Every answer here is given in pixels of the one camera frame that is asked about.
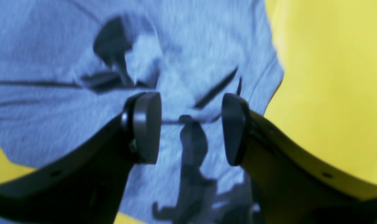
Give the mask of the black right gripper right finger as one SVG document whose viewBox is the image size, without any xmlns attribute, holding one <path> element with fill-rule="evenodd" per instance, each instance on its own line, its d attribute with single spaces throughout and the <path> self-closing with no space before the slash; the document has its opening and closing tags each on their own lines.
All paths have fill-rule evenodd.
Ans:
<svg viewBox="0 0 377 224">
<path fill-rule="evenodd" d="M 223 96 L 221 117 L 227 161 L 254 181 L 266 224 L 377 224 L 377 185 L 302 149 L 239 95 Z"/>
</svg>

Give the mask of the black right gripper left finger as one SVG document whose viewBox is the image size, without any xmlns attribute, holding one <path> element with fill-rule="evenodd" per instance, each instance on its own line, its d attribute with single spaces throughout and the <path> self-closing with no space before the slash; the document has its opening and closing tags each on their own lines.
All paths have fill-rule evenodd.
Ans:
<svg viewBox="0 0 377 224">
<path fill-rule="evenodd" d="M 134 95 L 73 152 L 0 184 L 0 216 L 34 224 L 114 223 L 132 167 L 157 162 L 161 108 L 158 92 Z"/>
</svg>

